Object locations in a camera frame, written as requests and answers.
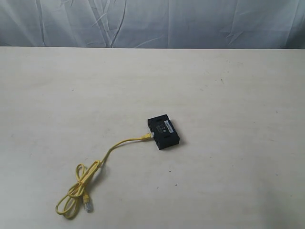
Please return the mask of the small black network box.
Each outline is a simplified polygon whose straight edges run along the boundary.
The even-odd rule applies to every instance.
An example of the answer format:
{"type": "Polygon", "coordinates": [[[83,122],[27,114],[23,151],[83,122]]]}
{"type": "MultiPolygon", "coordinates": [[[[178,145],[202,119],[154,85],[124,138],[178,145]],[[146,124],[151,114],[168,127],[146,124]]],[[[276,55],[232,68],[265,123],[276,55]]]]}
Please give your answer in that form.
{"type": "Polygon", "coordinates": [[[180,137],[168,115],[164,114],[150,118],[147,120],[147,124],[159,150],[164,150],[180,143],[180,137]]]}

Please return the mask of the grey wrinkled backdrop cloth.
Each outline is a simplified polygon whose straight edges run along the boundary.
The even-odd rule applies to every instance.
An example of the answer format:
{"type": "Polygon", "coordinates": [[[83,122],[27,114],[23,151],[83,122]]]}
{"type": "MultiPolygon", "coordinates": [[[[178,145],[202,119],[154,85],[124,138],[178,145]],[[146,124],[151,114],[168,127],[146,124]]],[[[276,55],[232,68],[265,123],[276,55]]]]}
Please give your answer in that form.
{"type": "Polygon", "coordinates": [[[302,0],[3,0],[1,46],[303,49],[302,0]]]}

